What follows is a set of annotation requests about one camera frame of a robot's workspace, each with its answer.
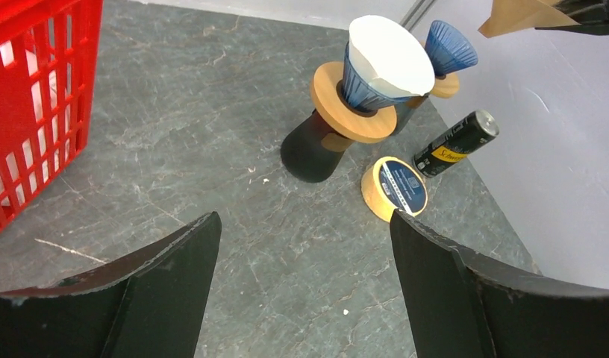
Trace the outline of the brown paper coffee filter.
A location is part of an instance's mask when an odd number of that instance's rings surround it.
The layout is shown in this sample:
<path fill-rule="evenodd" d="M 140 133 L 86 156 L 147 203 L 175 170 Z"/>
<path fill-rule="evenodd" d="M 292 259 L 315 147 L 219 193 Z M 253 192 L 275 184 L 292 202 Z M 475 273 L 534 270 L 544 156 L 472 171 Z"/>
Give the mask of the brown paper coffee filter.
<path fill-rule="evenodd" d="M 490 17 L 478 32 L 492 38 L 528 28 L 554 28 L 578 25 L 554 7 L 553 0 L 493 0 Z"/>

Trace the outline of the wooden dripper ring holder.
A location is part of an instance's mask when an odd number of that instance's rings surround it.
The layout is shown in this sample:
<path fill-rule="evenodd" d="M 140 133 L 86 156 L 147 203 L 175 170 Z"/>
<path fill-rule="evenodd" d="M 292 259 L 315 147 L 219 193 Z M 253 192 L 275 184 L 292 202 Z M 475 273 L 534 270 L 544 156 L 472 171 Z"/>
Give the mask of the wooden dripper ring holder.
<path fill-rule="evenodd" d="M 396 128 L 395 108 L 385 107 L 372 115 L 351 109 L 340 96 L 342 75 L 343 63 L 338 61 L 316 69 L 310 97 L 317 112 L 333 130 L 353 141 L 373 144 L 386 139 Z"/>

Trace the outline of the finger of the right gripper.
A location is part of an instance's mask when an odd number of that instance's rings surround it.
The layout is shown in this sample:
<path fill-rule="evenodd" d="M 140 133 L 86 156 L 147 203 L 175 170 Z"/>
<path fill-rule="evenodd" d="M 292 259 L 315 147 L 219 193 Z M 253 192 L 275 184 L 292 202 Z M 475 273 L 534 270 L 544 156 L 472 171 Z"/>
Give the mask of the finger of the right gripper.
<path fill-rule="evenodd" d="M 536 30 L 609 36 L 609 0 L 563 0 L 556 1 L 552 7 L 577 24 L 535 27 Z"/>

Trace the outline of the white paper coffee filter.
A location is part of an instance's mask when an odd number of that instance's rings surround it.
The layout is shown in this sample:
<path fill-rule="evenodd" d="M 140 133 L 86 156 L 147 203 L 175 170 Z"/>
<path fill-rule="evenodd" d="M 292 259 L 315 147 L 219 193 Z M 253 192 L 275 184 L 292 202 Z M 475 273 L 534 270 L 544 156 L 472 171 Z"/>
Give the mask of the white paper coffee filter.
<path fill-rule="evenodd" d="M 434 68 L 423 45 L 383 16 L 352 20 L 349 61 L 368 85 L 389 98 L 424 95 L 435 84 Z"/>

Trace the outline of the blue glass dripper cone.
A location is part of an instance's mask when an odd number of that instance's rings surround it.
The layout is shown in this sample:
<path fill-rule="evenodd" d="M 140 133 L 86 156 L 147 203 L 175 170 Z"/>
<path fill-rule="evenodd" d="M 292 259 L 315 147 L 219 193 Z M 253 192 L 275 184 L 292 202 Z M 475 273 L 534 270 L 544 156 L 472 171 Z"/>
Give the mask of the blue glass dripper cone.
<path fill-rule="evenodd" d="M 349 44 L 346 43 L 343 58 L 343 77 L 338 84 L 341 98 L 355 112 L 374 113 L 408 101 L 413 95 L 392 98 L 370 86 L 358 73 L 349 59 Z"/>

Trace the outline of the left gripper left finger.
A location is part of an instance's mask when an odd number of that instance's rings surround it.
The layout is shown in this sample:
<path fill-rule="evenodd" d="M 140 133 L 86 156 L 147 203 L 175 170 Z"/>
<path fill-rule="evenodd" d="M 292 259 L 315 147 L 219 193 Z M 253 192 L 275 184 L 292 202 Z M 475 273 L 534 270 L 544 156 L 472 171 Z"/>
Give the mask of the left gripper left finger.
<path fill-rule="evenodd" d="M 192 357 L 221 234 L 207 213 L 52 286 L 0 292 L 0 357 Z"/>

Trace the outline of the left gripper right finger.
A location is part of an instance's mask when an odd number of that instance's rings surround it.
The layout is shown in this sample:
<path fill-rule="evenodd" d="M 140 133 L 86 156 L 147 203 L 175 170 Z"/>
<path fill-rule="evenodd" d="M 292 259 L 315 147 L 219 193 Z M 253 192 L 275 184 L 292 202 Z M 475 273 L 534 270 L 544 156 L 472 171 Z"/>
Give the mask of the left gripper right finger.
<path fill-rule="evenodd" d="M 401 210 L 390 235 L 419 357 L 609 357 L 609 289 L 502 263 Z"/>

